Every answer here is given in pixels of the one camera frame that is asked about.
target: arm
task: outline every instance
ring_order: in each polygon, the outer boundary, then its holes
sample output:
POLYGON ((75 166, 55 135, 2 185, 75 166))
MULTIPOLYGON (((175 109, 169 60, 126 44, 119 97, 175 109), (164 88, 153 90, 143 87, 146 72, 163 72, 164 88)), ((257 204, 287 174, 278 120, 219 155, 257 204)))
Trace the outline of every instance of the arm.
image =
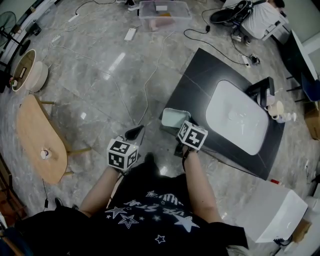
POLYGON ((114 168, 108 166, 97 183, 85 196, 79 210, 91 217, 101 209, 105 209, 117 183, 118 175, 119 173, 114 168))
MULTIPOLYGON (((183 154, 186 151, 187 147, 184 146, 183 154)), ((186 158, 184 168, 193 213, 208 223, 223 222, 218 212, 214 191, 195 151, 190 152, 186 158)))

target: black countertop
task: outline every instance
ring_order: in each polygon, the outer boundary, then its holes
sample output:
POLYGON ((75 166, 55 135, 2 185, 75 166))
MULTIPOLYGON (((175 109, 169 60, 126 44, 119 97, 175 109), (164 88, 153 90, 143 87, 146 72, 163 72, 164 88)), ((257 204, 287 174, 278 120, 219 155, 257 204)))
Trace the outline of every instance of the black countertop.
POLYGON ((217 152, 249 173, 266 180, 278 153, 285 124, 277 123, 268 115, 266 135, 256 155, 246 153, 214 132, 207 123, 206 110, 221 80, 231 82, 241 91, 252 85, 227 64, 199 48, 165 107, 190 112, 194 121, 208 131, 203 144, 207 149, 217 152))

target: person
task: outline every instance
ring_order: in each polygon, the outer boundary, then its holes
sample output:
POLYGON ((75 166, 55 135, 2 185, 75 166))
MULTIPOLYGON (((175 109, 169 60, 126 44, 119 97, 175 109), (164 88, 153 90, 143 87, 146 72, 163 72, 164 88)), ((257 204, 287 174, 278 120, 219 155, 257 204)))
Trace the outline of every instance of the person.
MULTIPOLYGON (((255 5, 251 15, 240 26, 240 32, 244 35, 245 44, 249 46, 252 39, 262 39, 266 29, 279 20, 279 8, 284 7, 284 0, 267 0, 267 2, 255 5)), ((236 31, 232 35, 232 39, 241 42, 241 33, 236 31)))
POLYGON ((121 3, 128 4, 129 11, 138 10, 140 8, 139 4, 136 3, 136 0, 115 0, 115 2, 117 4, 121 4, 121 3))
POLYGON ((29 245, 40 255, 60 255, 58 248, 69 255, 206 250, 217 256, 250 255, 244 229, 220 217, 197 152, 185 156, 185 174, 170 178, 160 175, 154 155, 148 153, 143 163, 124 175, 112 199, 119 170, 108 166, 79 210, 60 206, 38 213, 41 220, 25 224, 21 233, 32 237, 29 245))

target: stroller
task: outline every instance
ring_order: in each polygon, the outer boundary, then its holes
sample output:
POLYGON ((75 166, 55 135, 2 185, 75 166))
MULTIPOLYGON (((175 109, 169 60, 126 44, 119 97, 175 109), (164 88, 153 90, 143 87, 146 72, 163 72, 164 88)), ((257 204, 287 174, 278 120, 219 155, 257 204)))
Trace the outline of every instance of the stroller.
POLYGON ((239 27, 245 19, 251 15, 254 6, 265 3, 266 0, 259 0, 257 2, 242 0, 234 9, 228 8, 215 12, 210 16, 212 24, 220 24, 227 27, 236 25, 239 27))

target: faucet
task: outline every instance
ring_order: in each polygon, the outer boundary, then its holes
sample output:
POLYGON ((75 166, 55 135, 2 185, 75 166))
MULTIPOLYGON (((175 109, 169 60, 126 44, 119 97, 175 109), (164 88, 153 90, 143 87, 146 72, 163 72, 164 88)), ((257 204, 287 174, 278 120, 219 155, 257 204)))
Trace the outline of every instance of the faucet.
POLYGON ((267 90, 270 90, 271 95, 275 95, 275 84, 273 78, 270 76, 249 86, 246 89, 245 93, 251 97, 257 97, 258 93, 260 93, 260 106, 265 108, 267 106, 267 90))

